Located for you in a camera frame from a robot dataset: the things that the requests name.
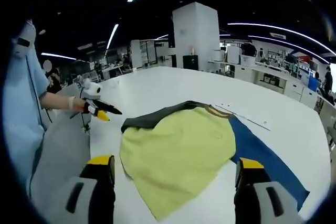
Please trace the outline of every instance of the yellow cloth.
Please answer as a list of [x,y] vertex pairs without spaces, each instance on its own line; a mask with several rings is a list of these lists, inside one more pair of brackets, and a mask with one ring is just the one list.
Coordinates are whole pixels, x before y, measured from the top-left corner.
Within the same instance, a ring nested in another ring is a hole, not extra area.
[[204,108],[175,112],[154,129],[129,127],[120,156],[157,220],[196,197],[235,154],[226,118]]

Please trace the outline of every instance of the white cabinet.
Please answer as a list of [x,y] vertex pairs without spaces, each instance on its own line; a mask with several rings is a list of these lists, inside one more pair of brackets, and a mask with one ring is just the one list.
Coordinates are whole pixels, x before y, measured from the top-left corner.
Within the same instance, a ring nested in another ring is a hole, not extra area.
[[285,91],[283,94],[299,102],[301,100],[302,91],[303,91],[303,85],[287,81]]
[[311,91],[308,88],[304,88],[301,96],[300,102],[304,105],[314,109],[317,101],[317,93]]
[[254,82],[255,79],[255,72],[251,68],[247,68],[244,66],[235,66],[235,78],[247,81],[247,82]]

